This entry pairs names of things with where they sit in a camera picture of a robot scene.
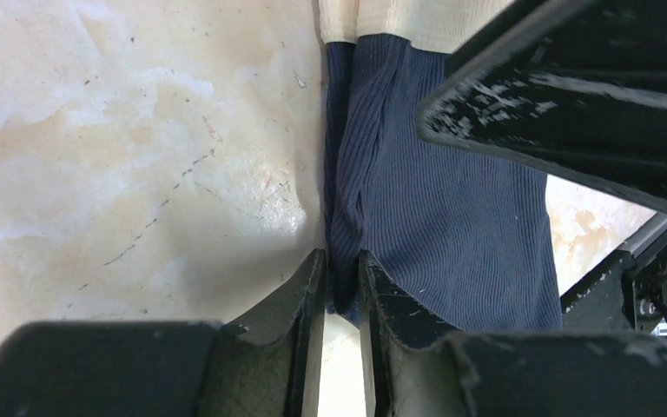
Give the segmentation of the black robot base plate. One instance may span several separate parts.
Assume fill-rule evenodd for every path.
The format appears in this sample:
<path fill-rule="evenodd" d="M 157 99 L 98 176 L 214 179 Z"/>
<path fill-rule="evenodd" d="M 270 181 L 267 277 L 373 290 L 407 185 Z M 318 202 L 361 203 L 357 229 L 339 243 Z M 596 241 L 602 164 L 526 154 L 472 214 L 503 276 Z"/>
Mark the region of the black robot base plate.
<path fill-rule="evenodd" d="M 561 297 L 569 331 L 637 330 L 667 325 L 667 231 L 643 253 L 615 249 Z"/>

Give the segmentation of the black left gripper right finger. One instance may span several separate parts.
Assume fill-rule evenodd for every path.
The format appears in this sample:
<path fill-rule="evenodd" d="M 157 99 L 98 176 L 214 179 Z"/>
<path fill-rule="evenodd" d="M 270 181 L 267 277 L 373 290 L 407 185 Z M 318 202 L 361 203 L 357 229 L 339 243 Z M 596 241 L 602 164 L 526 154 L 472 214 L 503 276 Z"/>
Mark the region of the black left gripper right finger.
<path fill-rule="evenodd" d="M 667 416 L 667 344 L 638 332 L 465 333 L 359 258 L 370 416 Z"/>

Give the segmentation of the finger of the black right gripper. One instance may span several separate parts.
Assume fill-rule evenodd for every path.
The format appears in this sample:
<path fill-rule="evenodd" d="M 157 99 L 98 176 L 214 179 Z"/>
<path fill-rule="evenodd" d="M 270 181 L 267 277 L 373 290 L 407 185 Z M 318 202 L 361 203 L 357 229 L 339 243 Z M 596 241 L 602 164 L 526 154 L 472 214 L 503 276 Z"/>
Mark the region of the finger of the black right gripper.
<path fill-rule="evenodd" d="M 419 136 L 667 214 L 667 1 L 516 1 L 457 49 Z"/>

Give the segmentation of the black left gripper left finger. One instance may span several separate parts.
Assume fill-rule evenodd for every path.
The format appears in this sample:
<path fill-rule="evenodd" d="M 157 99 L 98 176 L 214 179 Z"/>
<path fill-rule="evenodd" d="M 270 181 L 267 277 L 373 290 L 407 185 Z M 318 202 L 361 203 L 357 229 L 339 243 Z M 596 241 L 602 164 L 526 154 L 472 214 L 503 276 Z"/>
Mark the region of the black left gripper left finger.
<path fill-rule="evenodd" d="M 313 416 L 327 260 L 225 325 L 38 321 L 0 347 L 0 416 Z"/>

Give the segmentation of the navy underwear cream waistband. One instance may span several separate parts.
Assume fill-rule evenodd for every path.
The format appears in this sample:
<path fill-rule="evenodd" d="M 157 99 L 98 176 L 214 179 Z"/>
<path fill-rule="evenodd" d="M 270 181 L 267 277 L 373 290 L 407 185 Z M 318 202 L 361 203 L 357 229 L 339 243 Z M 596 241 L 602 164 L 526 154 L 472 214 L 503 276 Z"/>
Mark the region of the navy underwear cream waistband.
<path fill-rule="evenodd" d="M 467 331 L 561 327 L 547 177 L 421 141 L 418 103 L 503 1 L 322 1 L 330 312 L 358 320 L 357 264 Z"/>

